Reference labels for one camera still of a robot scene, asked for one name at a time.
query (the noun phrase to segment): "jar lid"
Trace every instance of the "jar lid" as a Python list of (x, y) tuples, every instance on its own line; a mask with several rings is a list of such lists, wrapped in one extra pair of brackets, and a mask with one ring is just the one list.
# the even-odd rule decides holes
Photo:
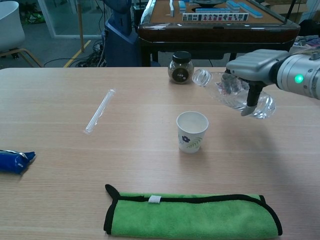
[(187, 64), (191, 61), (191, 53), (187, 51), (176, 51), (172, 56), (172, 60), (178, 64)]

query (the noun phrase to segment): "table surface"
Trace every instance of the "table surface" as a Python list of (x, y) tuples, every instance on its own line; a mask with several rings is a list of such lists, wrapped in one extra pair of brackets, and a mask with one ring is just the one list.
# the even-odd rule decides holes
[[(0, 148), (37, 154), (23, 176), (0, 173), (1, 240), (108, 239), (105, 184), (263, 194), (283, 240), (319, 239), (318, 100), (269, 86), (275, 115), (241, 117), (201, 87), (169, 83), (165, 67), (10, 68), (0, 70), (0, 85)], [(94, 132), (84, 134), (111, 88), (117, 92)], [(184, 111), (210, 121), (196, 154), (178, 149)]]
[[(283, 25), (283, 22), (279, 19), (275, 18), (274, 16), (270, 15), (269, 13), (265, 12), (261, 8), (253, 5), (252, 3), (248, 2), (247, 0), (234, 0), (236, 3), (245, 2), (248, 6), (251, 8), (257, 10), (261, 14), (263, 14), (262, 18), (254, 18), (253, 16), (249, 15), (247, 21), (228, 21), (228, 22), (216, 22), (218, 24), (230, 24), (230, 23), (236, 23), (236, 24), (278, 24)], [(170, 5), (169, 0), (156, 0), (155, 6), (152, 12), (152, 16), (150, 19), (150, 23), (153, 24), (159, 24), (159, 23), (193, 23), (193, 24), (214, 24), (215, 22), (212, 21), (182, 21), (183, 14), (180, 13), (179, 8), (179, 1), (173, 1), (174, 6), (174, 17), (170, 16)], [(197, 6), (189, 5), (189, 3), (186, 3), (186, 12), (187, 13), (194, 13), (192, 11), (193, 8), (196, 8)], [(218, 4), (215, 6), (216, 8), (226, 8), (226, 4)]]

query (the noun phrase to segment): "green light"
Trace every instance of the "green light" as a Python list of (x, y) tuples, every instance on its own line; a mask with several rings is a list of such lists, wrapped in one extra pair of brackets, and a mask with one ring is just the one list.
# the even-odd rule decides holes
[(304, 81), (304, 76), (302, 76), (301, 74), (298, 74), (297, 76), (295, 76), (294, 81), (297, 84), (300, 84), (300, 83), (302, 83)]

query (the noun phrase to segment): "white paper cup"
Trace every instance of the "white paper cup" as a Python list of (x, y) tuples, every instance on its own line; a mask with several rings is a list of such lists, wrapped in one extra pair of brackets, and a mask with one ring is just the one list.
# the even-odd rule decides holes
[(209, 121), (205, 115), (196, 111), (186, 111), (176, 118), (179, 148), (187, 154), (196, 153), (208, 129)]

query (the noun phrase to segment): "blue package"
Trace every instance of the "blue package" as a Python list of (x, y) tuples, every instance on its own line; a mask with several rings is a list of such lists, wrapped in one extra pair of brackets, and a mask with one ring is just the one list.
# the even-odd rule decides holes
[(18, 152), (11, 150), (0, 150), (0, 171), (21, 174), (35, 159), (36, 154), (32, 152)]

